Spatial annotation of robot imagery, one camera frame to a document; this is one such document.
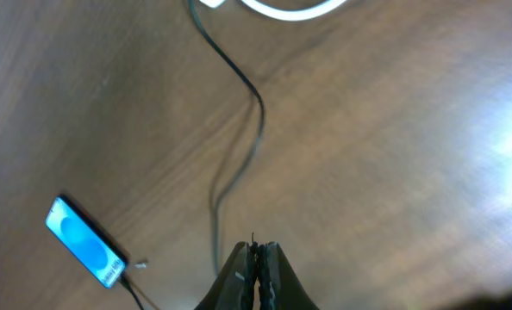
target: white cable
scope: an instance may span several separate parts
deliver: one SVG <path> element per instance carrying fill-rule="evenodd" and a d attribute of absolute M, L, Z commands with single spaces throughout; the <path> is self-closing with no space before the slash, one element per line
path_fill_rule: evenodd
<path fill-rule="evenodd" d="M 202 3 L 210 6 L 210 8 L 215 9 L 220 4 L 225 2 L 225 0 L 200 0 Z M 269 5 L 263 4 L 257 0 L 241 0 L 247 7 L 257 11 L 258 13 L 278 19 L 280 21 L 287 22 L 300 22 L 306 21 L 308 19 L 316 18 L 327 14 L 333 9 L 338 8 L 341 4 L 346 2 L 347 0 L 327 0 L 324 3 L 317 4 L 308 9 L 300 9 L 300 10 L 283 10 L 276 9 Z"/>

